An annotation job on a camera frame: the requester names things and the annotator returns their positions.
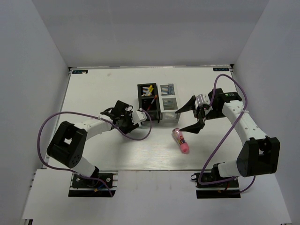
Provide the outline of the pink glue tube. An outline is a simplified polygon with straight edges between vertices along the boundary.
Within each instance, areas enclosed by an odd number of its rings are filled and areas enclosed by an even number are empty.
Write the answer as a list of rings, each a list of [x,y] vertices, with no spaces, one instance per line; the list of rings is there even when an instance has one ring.
[[[179,128],[175,128],[172,130],[172,136],[175,141],[178,143],[179,148],[183,154],[189,153],[189,145],[186,143],[183,133],[180,131]]]

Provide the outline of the black pen holder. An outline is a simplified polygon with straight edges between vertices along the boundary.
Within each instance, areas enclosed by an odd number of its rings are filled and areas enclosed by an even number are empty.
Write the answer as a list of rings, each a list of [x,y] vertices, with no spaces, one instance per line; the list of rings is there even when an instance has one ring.
[[[151,95],[144,96],[144,94],[147,92],[150,86],[153,86],[153,91]],[[159,123],[160,121],[160,104],[159,104],[159,97],[158,97],[158,86],[156,83],[145,83],[145,84],[138,84],[138,102],[139,107],[147,110],[148,106],[150,105],[151,101],[153,100],[154,96],[157,95],[156,101],[153,103],[151,109],[148,112],[150,115],[152,121],[157,121]]]

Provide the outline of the clear blue glue bottle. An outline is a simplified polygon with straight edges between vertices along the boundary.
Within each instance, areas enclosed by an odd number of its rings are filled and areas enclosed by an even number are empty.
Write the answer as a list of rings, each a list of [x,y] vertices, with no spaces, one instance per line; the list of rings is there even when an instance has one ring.
[[[168,84],[168,95],[174,95],[174,84],[173,83]]]

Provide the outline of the red pen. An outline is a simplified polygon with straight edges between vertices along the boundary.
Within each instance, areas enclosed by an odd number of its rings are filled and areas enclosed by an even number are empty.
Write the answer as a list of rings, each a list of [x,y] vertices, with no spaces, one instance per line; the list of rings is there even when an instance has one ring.
[[[156,101],[157,97],[158,97],[157,95],[154,96],[153,100],[151,101],[151,103],[150,103],[150,105],[148,106],[148,108],[147,108],[146,111],[149,111],[149,110],[151,109],[151,107],[152,107],[153,103]]]

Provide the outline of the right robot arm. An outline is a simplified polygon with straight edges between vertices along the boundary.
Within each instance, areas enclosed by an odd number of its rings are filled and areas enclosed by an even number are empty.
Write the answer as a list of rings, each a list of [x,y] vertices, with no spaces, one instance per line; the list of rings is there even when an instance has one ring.
[[[223,92],[221,88],[208,95],[192,96],[176,113],[192,111],[197,122],[180,129],[181,132],[197,134],[206,120],[227,118],[237,132],[242,149],[236,159],[214,164],[210,177],[199,178],[202,185],[224,186],[239,176],[251,177],[273,174],[278,168],[280,141],[269,137],[254,122],[244,109],[244,103],[237,92]]]

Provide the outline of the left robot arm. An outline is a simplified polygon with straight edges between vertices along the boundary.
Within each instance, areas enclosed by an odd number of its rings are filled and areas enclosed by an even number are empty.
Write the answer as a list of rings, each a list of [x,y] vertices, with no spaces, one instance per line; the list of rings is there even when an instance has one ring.
[[[76,124],[62,122],[47,148],[47,154],[82,175],[83,182],[88,187],[96,186],[99,182],[99,169],[83,157],[85,143],[114,128],[125,135],[138,128],[147,119],[147,115],[141,110],[133,111],[131,107],[118,100],[114,107],[100,113],[109,117],[109,120],[97,117]]]

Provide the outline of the white pen holder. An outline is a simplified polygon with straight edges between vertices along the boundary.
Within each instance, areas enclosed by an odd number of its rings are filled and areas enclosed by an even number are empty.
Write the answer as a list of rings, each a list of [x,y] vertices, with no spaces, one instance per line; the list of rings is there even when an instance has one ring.
[[[160,84],[158,93],[161,110],[160,122],[177,124],[180,119],[180,113],[175,113],[179,109],[179,99],[176,86],[174,85],[174,95],[168,95],[168,84]]]

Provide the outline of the left corner label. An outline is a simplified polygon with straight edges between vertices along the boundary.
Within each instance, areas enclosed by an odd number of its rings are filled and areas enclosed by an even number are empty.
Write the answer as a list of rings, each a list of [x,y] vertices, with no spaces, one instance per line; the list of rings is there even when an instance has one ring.
[[[73,70],[72,74],[87,74],[88,70]]]

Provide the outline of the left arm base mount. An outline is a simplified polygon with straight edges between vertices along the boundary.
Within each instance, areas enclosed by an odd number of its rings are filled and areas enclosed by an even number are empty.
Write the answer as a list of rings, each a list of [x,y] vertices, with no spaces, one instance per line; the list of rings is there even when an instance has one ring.
[[[102,182],[84,179],[78,174],[73,174],[68,197],[113,197],[117,189],[118,171],[100,171],[98,176],[109,187],[111,194]]]

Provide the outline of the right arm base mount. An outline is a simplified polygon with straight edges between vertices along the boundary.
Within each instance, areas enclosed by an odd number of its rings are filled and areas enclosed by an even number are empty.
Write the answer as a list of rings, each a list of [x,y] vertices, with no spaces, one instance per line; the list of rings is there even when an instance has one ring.
[[[240,187],[237,180],[224,183],[202,185],[198,182],[200,173],[191,175],[191,180],[195,182],[197,199],[229,199],[240,198]]]

